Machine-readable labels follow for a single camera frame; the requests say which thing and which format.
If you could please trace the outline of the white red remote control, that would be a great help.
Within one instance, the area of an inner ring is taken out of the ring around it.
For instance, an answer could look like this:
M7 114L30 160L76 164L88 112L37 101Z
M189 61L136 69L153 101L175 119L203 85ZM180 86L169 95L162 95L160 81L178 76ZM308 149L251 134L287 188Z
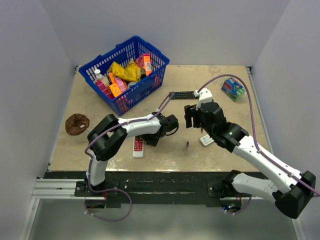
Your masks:
M135 159L144 157L144 141L137 136L133 140L132 157Z

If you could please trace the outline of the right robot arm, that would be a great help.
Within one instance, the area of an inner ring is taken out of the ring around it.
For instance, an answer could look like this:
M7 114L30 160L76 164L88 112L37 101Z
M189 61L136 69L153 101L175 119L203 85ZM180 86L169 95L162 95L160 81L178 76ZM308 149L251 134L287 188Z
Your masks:
M300 172L265 150L245 129L227 121L216 102L200 107L186 105L184 118L187 128L202 128L219 147L246 160L265 176L261 179L232 170L213 187L220 198L248 194L274 203L285 216L297 219L315 196L316 176L312 172Z

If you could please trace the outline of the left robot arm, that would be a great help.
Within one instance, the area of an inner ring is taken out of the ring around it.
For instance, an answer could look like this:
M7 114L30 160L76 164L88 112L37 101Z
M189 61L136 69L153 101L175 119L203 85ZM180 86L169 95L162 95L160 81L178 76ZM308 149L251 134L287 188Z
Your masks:
M173 114L164 116L153 112L138 118L107 115L87 136L85 154L90 157L90 162L86 191L92 196L103 192L108 161L118 153L126 139L137 137L155 147L160 138L174 134L178 128L178 119Z

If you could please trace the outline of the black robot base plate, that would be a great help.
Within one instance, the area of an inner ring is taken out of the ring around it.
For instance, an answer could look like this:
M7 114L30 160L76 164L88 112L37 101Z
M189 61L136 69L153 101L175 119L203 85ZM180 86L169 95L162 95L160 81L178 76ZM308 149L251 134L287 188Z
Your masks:
M108 208L122 204L203 205L220 207L221 200L238 193L223 190L229 172L107 171L105 183L90 191L84 171L49 171L45 179L75 182L71 192L86 200L105 200Z

